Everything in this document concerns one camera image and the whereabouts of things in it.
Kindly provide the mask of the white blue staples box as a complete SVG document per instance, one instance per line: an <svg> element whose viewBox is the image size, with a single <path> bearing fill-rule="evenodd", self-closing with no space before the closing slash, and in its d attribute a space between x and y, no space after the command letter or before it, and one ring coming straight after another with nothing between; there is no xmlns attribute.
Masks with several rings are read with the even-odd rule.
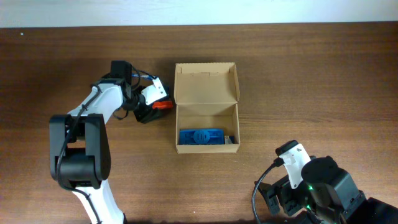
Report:
<svg viewBox="0 0 398 224"><path fill-rule="evenodd" d="M224 143L226 145L234 144L234 136L225 136L224 137Z"/></svg>

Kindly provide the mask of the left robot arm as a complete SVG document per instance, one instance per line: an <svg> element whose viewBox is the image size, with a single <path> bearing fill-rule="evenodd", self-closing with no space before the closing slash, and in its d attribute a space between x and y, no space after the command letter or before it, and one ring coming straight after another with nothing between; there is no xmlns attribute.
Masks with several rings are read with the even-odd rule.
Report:
<svg viewBox="0 0 398 224"><path fill-rule="evenodd" d="M160 118L163 107L158 104L170 103L170 88L125 60L113 60L109 73L90 87L74 110L50 118L50 174L78 197L92 223L126 223L109 186L106 123L118 110L133 112L143 124Z"/></svg>

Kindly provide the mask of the blue plastic tray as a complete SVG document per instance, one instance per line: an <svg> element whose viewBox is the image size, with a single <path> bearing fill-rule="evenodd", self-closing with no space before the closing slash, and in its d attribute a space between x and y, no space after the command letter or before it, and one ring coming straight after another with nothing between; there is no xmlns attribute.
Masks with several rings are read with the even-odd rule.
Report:
<svg viewBox="0 0 398 224"><path fill-rule="evenodd" d="M180 130L180 145L220 145L224 144L222 129L183 129Z"/></svg>

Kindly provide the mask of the cardboard box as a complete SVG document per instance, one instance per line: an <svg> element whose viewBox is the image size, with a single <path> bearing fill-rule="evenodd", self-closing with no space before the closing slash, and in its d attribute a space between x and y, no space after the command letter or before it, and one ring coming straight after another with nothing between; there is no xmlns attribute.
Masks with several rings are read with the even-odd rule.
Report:
<svg viewBox="0 0 398 224"><path fill-rule="evenodd" d="M177 63L175 145L179 154L236 153L240 147L239 81L234 62ZM222 129L232 144L184 145L184 129Z"/></svg>

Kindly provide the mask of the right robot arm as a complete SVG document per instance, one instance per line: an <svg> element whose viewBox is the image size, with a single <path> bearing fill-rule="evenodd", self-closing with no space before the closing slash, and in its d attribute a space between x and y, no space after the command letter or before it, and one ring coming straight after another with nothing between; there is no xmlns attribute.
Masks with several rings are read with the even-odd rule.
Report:
<svg viewBox="0 0 398 224"><path fill-rule="evenodd" d="M378 199L367 198L352 176L332 157L310 157L301 175L303 181L292 189L285 176L270 185L262 182L266 174L281 164L280 159L255 181L252 195L254 217L260 223L255 206L259 192L271 215L283 211L285 223L397 224L397 208Z"/></svg>

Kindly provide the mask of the blue ballpoint pen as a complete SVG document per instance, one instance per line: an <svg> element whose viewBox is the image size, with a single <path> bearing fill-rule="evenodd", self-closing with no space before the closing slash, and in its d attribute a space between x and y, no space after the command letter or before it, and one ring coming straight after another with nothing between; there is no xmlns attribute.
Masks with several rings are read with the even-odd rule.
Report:
<svg viewBox="0 0 398 224"><path fill-rule="evenodd" d="M146 80L154 80L157 78L157 76L151 75L151 74L149 74L147 72L143 72L143 71L141 71L139 73L132 73L131 76L133 78L142 78L142 79L146 79Z"/></svg>

